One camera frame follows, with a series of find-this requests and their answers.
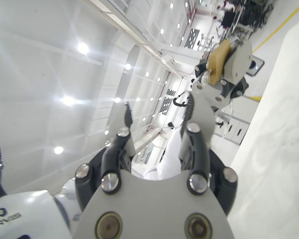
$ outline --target ceiling light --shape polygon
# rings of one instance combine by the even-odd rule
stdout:
[[[86,43],[79,43],[77,46],[77,50],[81,53],[86,55],[89,52],[89,47],[86,45]]]
[[[61,101],[69,107],[75,103],[75,99],[68,96],[65,96],[63,99],[61,99]]]
[[[56,147],[54,149],[54,153],[55,154],[61,154],[63,152],[63,150],[64,150],[64,148],[62,148],[62,147]]]

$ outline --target gray metal plate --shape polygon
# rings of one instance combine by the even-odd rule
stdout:
[[[212,238],[234,239],[227,218],[212,191],[192,195],[187,187],[188,171],[162,181],[139,179],[122,170],[122,187],[115,195],[99,188],[85,211],[74,239],[95,239],[95,225],[106,212],[118,213],[123,221],[122,239],[184,239],[184,223],[192,213],[205,215],[213,229]]]

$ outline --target yellow floor line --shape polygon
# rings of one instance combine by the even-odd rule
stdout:
[[[254,99],[254,100],[257,100],[257,101],[260,101],[262,97],[250,97],[251,99]]]
[[[286,20],[284,20],[284,22],[271,34],[269,35],[255,50],[253,50],[252,53],[256,52],[264,43],[266,43],[270,38],[272,38],[272,36],[277,33],[292,17],[294,17],[294,15],[299,11],[299,6],[296,10],[294,10],[294,12],[288,16],[288,18]]]

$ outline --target ceiling beam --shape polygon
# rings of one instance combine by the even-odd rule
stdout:
[[[150,52],[150,54],[170,72],[181,77],[177,70],[168,63],[162,61],[159,51],[138,31],[138,29],[122,15],[108,0],[88,0],[89,6],[98,12],[105,20],[115,26],[118,30],[126,33],[137,45]]]

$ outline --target silver bolt head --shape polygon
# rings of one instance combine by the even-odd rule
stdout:
[[[84,163],[80,165],[75,171],[75,177],[78,179],[85,178],[89,174],[89,165]]]
[[[200,131],[200,128],[196,123],[189,123],[187,129],[193,133],[198,133]]]
[[[224,177],[227,181],[234,183],[238,181],[238,175],[237,173],[230,167],[226,167],[223,170]]]
[[[106,174],[101,181],[101,188],[104,191],[113,191],[119,184],[119,177],[116,173]]]
[[[126,127],[121,128],[120,132],[118,133],[120,137],[126,137],[128,134],[129,134],[129,129]]]
[[[207,190],[207,181],[200,174],[192,174],[189,178],[189,186],[197,193],[204,193]]]

